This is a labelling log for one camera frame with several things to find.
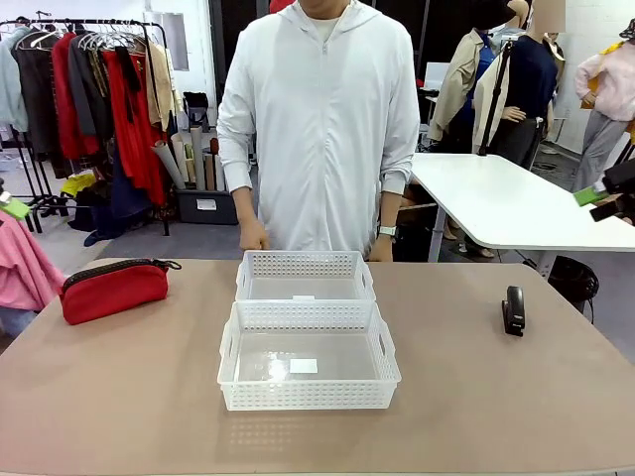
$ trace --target black stapler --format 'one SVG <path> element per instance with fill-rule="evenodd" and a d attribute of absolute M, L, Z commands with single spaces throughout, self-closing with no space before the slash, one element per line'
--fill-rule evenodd
<path fill-rule="evenodd" d="M 503 321 L 505 332 L 523 336 L 525 329 L 525 300 L 523 290 L 516 286 L 507 288 L 507 300 L 503 300 Z"/>

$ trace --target tabletop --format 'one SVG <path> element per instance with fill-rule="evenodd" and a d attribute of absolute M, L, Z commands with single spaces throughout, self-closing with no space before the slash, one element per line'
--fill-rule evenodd
<path fill-rule="evenodd" d="M 494 249 L 635 251 L 635 227 L 595 223 L 571 193 L 499 156 L 416 154 L 413 175 L 479 245 Z"/>
<path fill-rule="evenodd" d="M 182 260 L 167 300 L 0 356 L 0 472 L 550 473 L 635 467 L 635 375 L 521 265 L 373 264 L 403 376 L 386 411 L 229 413 L 218 347 L 238 263 Z M 522 286 L 528 327 L 503 331 Z"/>

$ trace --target person's left hand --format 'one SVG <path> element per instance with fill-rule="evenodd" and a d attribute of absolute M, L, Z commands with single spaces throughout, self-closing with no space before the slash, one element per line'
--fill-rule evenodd
<path fill-rule="evenodd" d="M 392 236 L 379 235 L 377 241 L 368 256 L 368 261 L 372 263 L 392 263 L 393 262 L 393 240 Z"/>

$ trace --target yellow scarf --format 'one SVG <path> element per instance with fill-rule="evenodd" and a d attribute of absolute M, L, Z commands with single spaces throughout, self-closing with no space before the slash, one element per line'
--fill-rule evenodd
<path fill-rule="evenodd" d="M 616 43 L 615 45 L 612 45 L 606 50 L 604 50 L 603 52 L 601 52 L 600 54 L 610 55 L 611 53 L 616 52 L 617 50 L 622 48 L 623 45 L 624 45 L 624 42 Z M 597 73 L 595 74 L 595 76 L 588 81 L 588 88 L 591 90 L 592 93 L 596 93 L 597 89 L 599 88 L 599 72 L 601 69 L 602 69 L 602 64 L 600 64 L 599 68 L 597 69 Z M 592 107 L 582 102 L 582 109 L 592 109 Z M 633 119 L 631 123 L 628 125 L 626 132 L 630 132 L 631 143 L 635 144 L 635 119 Z"/>

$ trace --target person's right hand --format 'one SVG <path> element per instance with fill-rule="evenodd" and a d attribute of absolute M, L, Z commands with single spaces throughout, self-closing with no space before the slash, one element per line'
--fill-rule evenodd
<path fill-rule="evenodd" d="M 240 224 L 240 248 L 243 251 L 269 249 L 267 230 L 257 219 Z"/>
<path fill-rule="evenodd" d="M 595 107 L 596 100 L 597 96 L 591 91 L 582 99 L 582 103 L 590 107 Z"/>
<path fill-rule="evenodd" d="M 508 106 L 503 109 L 503 115 L 501 116 L 501 119 L 511 122 L 522 122 L 527 119 L 527 114 L 525 114 L 516 106 Z"/>

